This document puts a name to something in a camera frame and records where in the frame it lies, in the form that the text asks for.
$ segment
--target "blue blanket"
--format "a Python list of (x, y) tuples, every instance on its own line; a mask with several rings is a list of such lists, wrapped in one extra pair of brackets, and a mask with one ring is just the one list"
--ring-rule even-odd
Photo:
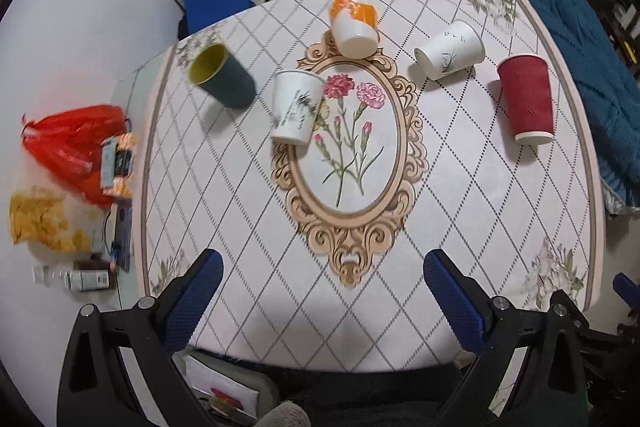
[(571, 71), (587, 114), (607, 209), (640, 210), (640, 89), (585, 0), (529, 0)]

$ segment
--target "table edge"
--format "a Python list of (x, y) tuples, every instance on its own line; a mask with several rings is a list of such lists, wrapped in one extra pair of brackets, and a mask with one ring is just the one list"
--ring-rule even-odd
[(149, 290), (148, 276), (146, 275), (146, 192), (148, 190), (149, 163), (151, 160), (152, 128), (158, 119), (158, 112), (162, 102), (162, 92), (167, 83), (170, 73), (170, 66), (174, 60), (177, 43), (172, 45), (165, 53), (162, 65), (156, 77), (154, 86), (149, 93), (149, 99), (145, 109), (145, 126), (138, 142), (139, 150), (142, 152), (140, 159), (134, 163), (135, 177), (139, 182), (133, 191), (132, 204), (137, 211), (133, 212), (131, 237), (134, 250), (134, 261), (136, 263), (136, 278), (138, 279), (138, 291), (142, 289), (143, 295), (151, 295)]
[(578, 140), (580, 140), (580, 148), (582, 149), (582, 158), (587, 174), (587, 192), (589, 195), (589, 213), (590, 213), (590, 259), (589, 259), (589, 279), (586, 285), (587, 295), (584, 299), (584, 309), (587, 310), (595, 304), (600, 297), (600, 286), (602, 283), (602, 272), (604, 265), (604, 244), (605, 244), (605, 227), (604, 227), (604, 202), (602, 200), (602, 190), (600, 188), (600, 169), (598, 168), (598, 158), (596, 156), (593, 137), (587, 120), (587, 114), (582, 105), (582, 99), (574, 78), (567, 67), (564, 57), (560, 49), (553, 40), (551, 33), (546, 28), (545, 23), (538, 15), (538, 12), (531, 5), (529, 0), (516, 0), (520, 5), (529, 21), (533, 24), (534, 29), (541, 38), (542, 45), (545, 47), (553, 65), (558, 73), (562, 88), (567, 95), (569, 108), (572, 117), (578, 126)]

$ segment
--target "ornate oval frame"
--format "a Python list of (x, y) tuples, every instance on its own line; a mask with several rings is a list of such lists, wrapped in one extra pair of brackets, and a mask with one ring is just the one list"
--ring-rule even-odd
[(428, 169), (422, 143), (422, 118), (418, 112), (418, 92), (414, 83), (398, 75), (395, 62), (383, 55), (382, 48), (364, 59), (340, 55), (330, 32), (324, 41), (306, 50), (298, 68), (322, 73), (336, 64), (357, 66), (372, 74), (391, 101), (398, 126), (396, 161), (380, 195), (366, 208), (344, 213), (329, 208), (313, 195), (298, 165), (294, 146), (274, 143), (271, 176), (287, 191), (286, 207), (306, 235), (316, 255), (329, 256), (332, 271), (347, 287), (355, 287), (371, 266), (373, 254), (386, 253), (394, 244), (396, 232), (414, 207), (414, 183)]

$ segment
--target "cup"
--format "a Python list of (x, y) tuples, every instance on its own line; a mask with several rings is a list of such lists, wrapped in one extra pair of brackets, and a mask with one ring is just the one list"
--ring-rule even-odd
[(482, 39), (461, 20), (453, 21), (442, 33), (414, 49), (414, 55), (431, 80), (479, 64), (486, 56)]
[(509, 123), (520, 145), (554, 140), (554, 113), (546, 61), (537, 55), (511, 55), (498, 64)]
[(290, 145), (311, 139), (324, 80), (310, 71), (284, 70), (276, 74), (271, 138)]
[(371, 4), (334, 0), (329, 20), (335, 45), (344, 57), (366, 58), (378, 50), (378, 16)]
[(212, 44), (200, 52), (189, 67), (188, 78), (232, 109), (249, 107), (255, 98), (254, 78), (224, 44)]

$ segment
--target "snack package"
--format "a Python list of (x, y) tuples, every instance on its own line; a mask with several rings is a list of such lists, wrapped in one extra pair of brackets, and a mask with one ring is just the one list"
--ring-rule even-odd
[(112, 136), (102, 143), (100, 187), (106, 196), (126, 200), (133, 197), (129, 183), (137, 143), (131, 133)]
[(24, 122), (22, 147), (66, 188), (110, 208), (113, 197), (100, 188), (100, 150), (125, 129), (122, 108), (94, 105)]
[(56, 186), (26, 155), (22, 159), (9, 203), (9, 229), (14, 245), (36, 241), (59, 252), (101, 251), (104, 223), (101, 208)]

